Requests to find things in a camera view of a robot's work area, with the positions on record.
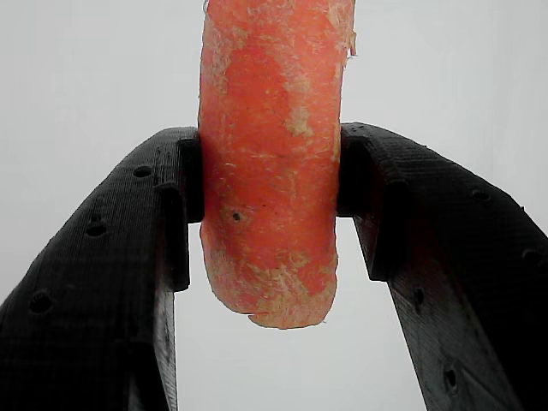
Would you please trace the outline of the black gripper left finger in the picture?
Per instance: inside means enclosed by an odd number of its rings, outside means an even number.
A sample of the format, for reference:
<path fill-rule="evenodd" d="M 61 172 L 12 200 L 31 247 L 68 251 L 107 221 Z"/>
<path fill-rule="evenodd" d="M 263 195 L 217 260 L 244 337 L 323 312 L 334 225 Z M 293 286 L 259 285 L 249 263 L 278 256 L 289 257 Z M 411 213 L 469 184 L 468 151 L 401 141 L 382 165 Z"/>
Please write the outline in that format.
<path fill-rule="evenodd" d="M 2 304 L 2 409 L 176 409 L 174 300 L 203 215 L 195 128 L 131 151 Z"/>

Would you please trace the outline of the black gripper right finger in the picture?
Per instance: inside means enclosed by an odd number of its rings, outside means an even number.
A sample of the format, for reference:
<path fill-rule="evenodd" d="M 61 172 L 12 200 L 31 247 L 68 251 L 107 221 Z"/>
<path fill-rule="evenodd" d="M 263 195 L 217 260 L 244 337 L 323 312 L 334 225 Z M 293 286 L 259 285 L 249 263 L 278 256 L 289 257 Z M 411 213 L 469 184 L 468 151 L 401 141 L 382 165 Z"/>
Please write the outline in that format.
<path fill-rule="evenodd" d="M 337 212 L 388 285 L 426 407 L 546 409 L 546 235 L 426 146 L 359 122 L 341 139 Z"/>

